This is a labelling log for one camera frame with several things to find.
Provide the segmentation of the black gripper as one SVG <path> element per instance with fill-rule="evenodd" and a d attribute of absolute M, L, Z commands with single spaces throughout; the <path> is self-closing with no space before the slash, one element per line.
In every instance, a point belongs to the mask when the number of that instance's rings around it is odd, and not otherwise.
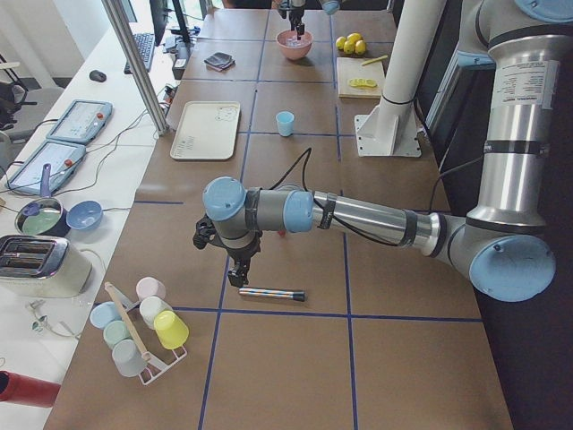
<path fill-rule="evenodd" d="M 249 284 L 251 259 L 261 251 L 261 233 L 245 230 L 236 233 L 235 237 L 225 237 L 217 227 L 220 227 L 219 223 L 204 215 L 195 224 L 192 243 L 199 250 L 207 245 L 223 248 L 234 263 L 233 268 L 227 272 L 230 284 L 233 287 L 245 287 Z"/>
<path fill-rule="evenodd" d="M 293 8 L 288 12 L 288 19 L 290 22 L 290 30 L 304 30 L 303 24 L 304 9 Z"/>

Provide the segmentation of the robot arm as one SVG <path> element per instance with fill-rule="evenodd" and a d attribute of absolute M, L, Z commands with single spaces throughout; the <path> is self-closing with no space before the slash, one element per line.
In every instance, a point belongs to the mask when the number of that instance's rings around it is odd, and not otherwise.
<path fill-rule="evenodd" d="M 322 10 L 326 14 L 337 12 L 343 1 L 339 0 L 280 0 L 272 1 L 271 7 L 276 9 L 283 19 L 288 19 L 290 30 L 304 33 L 304 13 L 307 10 Z"/>
<path fill-rule="evenodd" d="M 245 188 L 228 176 L 206 186 L 193 242 L 227 252 L 233 286 L 246 286 L 264 232 L 311 228 L 414 247 L 500 301 L 525 301 L 551 285 L 556 260 L 543 241 L 538 200 L 560 65 L 572 49 L 572 4 L 462 3 L 457 62 L 494 71 L 478 201 L 464 216 L 425 209 L 422 194 L 436 186 L 408 161 L 419 152 L 415 94 L 444 9 L 442 1 L 403 6 L 380 101 L 355 117 L 357 151 L 368 165 L 343 179 L 356 198 L 282 182 Z"/>

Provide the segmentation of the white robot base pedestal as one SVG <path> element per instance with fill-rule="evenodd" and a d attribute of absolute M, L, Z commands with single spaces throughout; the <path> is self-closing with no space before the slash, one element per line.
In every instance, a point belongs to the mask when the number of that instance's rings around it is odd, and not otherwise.
<path fill-rule="evenodd" d="M 445 0 L 404 2 L 379 104 L 355 116 L 361 157 L 419 157 L 414 102 Z"/>

